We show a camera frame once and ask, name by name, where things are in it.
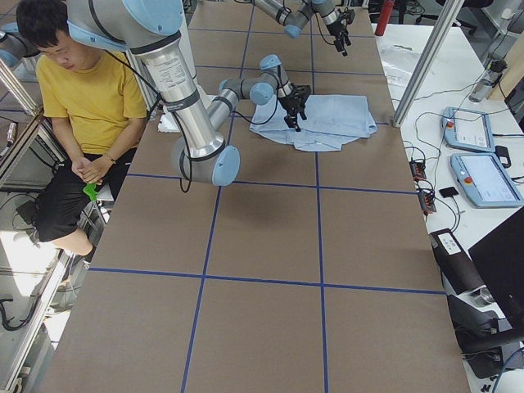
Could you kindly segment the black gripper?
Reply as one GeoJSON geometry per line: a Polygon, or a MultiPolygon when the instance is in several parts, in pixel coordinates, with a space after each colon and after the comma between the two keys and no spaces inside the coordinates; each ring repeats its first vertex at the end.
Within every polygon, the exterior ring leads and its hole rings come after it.
{"type": "Polygon", "coordinates": [[[305,104],[309,98],[309,95],[309,85],[292,84],[291,91],[286,93],[284,97],[279,98],[282,108],[287,113],[287,115],[284,117],[284,121],[289,129],[294,129],[296,132],[300,132],[297,116],[299,115],[302,120],[307,119],[305,113],[305,104]]]}
{"type": "Polygon", "coordinates": [[[329,33],[336,40],[334,46],[342,56],[348,56],[346,46],[351,45],[349,39],[348,25],[351,25],[355,18],[354,10],[335,10],[336,19],[329,25],[329,33]]]}

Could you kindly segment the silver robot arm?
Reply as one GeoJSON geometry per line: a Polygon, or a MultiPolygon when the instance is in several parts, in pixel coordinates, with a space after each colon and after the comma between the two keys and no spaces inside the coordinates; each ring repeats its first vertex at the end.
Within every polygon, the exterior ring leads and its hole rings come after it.
{"type": "Polygon", "coordinates": [[[248,3],[275,20],[291,38],[298,37],[312,18],[322,21],[332,37],[331,42],[323,38],[324,42],[333,46],[342,56],[348,56],[346,47],[351,45],[348,27],[355,19],[353,9],[340,9],[333,1],[324,0],[301,1],[294,11],[284,1],[255,0],[248,3]]]}
{"type": "Polygon", "coordinates": [[[68,1],[66,6],[73,40],[108,51],[129,50],[146,66],[182,134],[171,152],[172,166],[189,182],[227,186],[237,177],[239,151],[226,143],[219,127],[239,101],[262,106],[275,98],[294,130],[305,118],[310,88],[291,83],[275,55],[262,60],[259,77],[225,81],[206,105],[179,47],[180,1],[68,1]]]}

